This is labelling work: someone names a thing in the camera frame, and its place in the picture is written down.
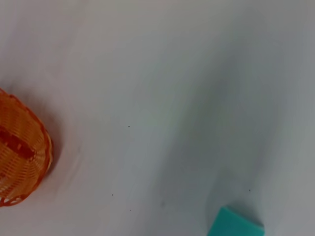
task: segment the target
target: sponge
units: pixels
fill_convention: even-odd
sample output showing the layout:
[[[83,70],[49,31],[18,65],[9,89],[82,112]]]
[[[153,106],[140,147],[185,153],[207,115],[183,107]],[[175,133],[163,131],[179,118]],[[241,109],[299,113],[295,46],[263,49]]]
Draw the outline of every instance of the sponge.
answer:
[[[240,216],[229,207],[222,207],[208,236],[263,236],[264,229]]]

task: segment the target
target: dark speck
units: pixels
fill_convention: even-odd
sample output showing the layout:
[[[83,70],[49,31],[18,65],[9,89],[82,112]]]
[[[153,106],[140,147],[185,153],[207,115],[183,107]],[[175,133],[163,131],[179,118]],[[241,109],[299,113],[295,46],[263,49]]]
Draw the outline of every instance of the dark speck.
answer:
[[[162,201],[159,206],[160,206],[161,209],[164,209],[164,208],[165,208],[165,205],[166,205],[166,202],[165,202],[165,201]]]

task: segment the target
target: basket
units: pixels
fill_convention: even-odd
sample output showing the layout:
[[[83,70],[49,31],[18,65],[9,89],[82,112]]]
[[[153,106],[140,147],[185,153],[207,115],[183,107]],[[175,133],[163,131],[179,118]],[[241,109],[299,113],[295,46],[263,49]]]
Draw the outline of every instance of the basket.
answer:
[[[53,144],[43,123],[0,89],[0,207],[28,197],[52,161]]]

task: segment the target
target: white surface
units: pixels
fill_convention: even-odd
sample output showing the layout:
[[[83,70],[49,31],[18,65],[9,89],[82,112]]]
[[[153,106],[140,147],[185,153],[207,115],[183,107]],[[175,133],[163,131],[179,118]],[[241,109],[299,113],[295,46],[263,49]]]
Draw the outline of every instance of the white surface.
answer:
[[[311,235],[315,5],[263,2],[2,0],[0,86],[60,157],[0,235],[204,236],[224,204]]]

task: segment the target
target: orange wicker basket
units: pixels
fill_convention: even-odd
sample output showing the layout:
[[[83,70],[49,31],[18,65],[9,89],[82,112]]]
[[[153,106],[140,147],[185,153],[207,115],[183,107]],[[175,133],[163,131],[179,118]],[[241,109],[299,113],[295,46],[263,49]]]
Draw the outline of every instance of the orange wicker basket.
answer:
[[[0,207],[29,196],[53,161],[43,123],[16,97],[0,89]]]

